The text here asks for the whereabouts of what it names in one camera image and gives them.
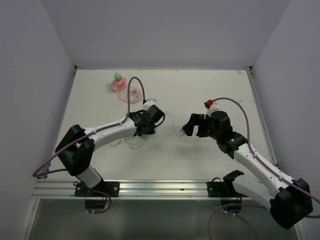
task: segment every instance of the red object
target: red object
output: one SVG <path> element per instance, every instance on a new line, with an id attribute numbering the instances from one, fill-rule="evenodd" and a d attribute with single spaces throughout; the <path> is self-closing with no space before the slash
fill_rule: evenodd
<path id="1" fill-rule="evenodd" d="M 208 101 L 206 101 L 206 104 L 207 104 L 208 106 L 211 106 L 212 104 L 214 104 L 214 101 L 208 100 Z"/>

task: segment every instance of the robotic arm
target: robotic arm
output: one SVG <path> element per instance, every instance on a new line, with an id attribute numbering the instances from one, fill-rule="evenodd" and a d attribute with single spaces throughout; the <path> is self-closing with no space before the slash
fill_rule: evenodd
<path id="1" fill-rule="evenodd" d="M 239 170 L 233 171 L 223 178 L 225 191 L 244 194 L 260 203 L 270 210 L 274 220 L 285 229 L 310 214 L 313 211 L 311 198 L 286 181 L 310 193 L 308 183 L 302 178 L 294 180 L 273 166 L 253 147 L 250 148 L 248 140 L 233 131 L 228 114 L 220 111 L 216 102 L 208 100 L 204 105 L 207 113 L 193 113 L 182 128 L 185 134 L 192 136 L 194 127 L 198 126 L 196 135 L 199 138 L 210 137 L 216 140 L 223 153 L 244 165 L 258 178 L 253 179 Z"/>
<path id="2" fill-rule="evenodd" d="M 94 134 L 67 148 L 58 157 L 71 176 L 77 177 L 89 188 L 103 192 L 105 182 L 90 165 L 94 151 L 119 139 L 154 134 L 157 127 L 155 124 L 164 117 L 165 114 L 156 105 L 151 105 L 147 110 L 130 112 L 128 117 L 102 126 L 82 128 L 77 124 L 68 130 L 55 152 L 93 132 Z"/>

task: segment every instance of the red button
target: red button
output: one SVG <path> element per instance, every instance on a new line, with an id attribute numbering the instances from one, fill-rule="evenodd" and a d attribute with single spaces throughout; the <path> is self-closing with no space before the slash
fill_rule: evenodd
<path id="1" fill-rule="evenodd" d="M 208 101 L 206 101 L 206 104 L 207 104 L 208 106 L 211 106 L 212 104 L 214 104 L 214 101 L 208 100 Z"/>

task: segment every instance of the white wall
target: white wall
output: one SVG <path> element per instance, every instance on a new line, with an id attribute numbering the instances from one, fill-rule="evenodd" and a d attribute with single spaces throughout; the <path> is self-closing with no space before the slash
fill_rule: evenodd
<path id="1" fill-rule="evenodd" d="M 304 178 L 320 197 L 320 1 L 292 0 L 253 68 L 253 78 L 282 170 Z M 314 202 L 314 213 L 320 206 Z M 320 220 L 303 221 L 319 239 Z"/>
<path id="2" fill-rule="evenodd" d="M 53 150 L 73 65 L 38 0 L 0 3 L 0 239 L 18 239 L 35 185 Z"/>
<path id="3" fill-rule="evenodd" d="M 253 66 L 289 0 L 42 0 L 87 69 Z"/>

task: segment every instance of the green block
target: green block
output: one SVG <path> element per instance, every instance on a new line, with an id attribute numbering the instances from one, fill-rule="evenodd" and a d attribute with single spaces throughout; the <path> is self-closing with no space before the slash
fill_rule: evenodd
<path id="1" fill-rule="evenodd" d="M 115 80 L 117 80 L 117 81 L 119 82 L 119 81 L 121 81 L 122 76 L 121 76 L 120 73 L 117 73 L 117 72 L 116 72 L 116 73 L 114 74 L 114 78 L 115 78 Z"/>

